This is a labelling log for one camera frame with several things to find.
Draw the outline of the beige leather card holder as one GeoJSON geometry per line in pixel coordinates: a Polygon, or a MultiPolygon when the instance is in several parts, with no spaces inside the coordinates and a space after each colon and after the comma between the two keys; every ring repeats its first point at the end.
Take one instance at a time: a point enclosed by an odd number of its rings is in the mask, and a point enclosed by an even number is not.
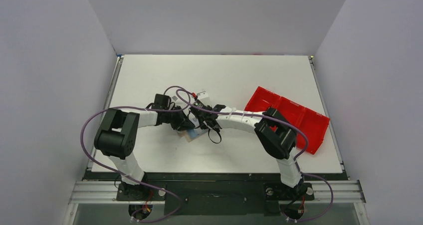
{"type": "Polygon", "coordinates": [[[201,128],[194,128],[177,132],[180,137],[184,137],[188,142],[193,141],[205,133],[207,133],[207,130],[203,130],[201,128]]]}

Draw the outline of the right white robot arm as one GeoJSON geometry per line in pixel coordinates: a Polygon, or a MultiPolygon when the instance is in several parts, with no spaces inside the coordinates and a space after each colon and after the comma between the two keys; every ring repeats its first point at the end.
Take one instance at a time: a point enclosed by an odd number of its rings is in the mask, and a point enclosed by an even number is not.
{"type": "Polygon", "coordinates": [[[220,132],[221,129],[235,129],[255,134],[268,155],[278,163],[282,194],[293,199],[301,193],[302,176],[294,162],[292,149],[296,146],[297,132],[275,108],[266,111],[241,111],[224,105],[214,108],[197,100],[190,107],[202,129],[220,132]]]}

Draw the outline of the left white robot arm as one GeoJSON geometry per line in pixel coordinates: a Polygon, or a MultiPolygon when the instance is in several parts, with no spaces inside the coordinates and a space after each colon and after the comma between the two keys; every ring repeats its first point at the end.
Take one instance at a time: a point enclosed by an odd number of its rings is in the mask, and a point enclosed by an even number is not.
{"type": "Polygon", "coordinates": [[[170,124],[176,131],[195,127],[182,108],[171,102],[170,96],[156,94],[148,110],[140,113],[109,108],[95,136],[94,147],[123,173],[122,183],[130,186],[129,193],[136,200],[145,199],[149,193],[145,172],[133,154],[138,129],[162,124],[170,124]]]}

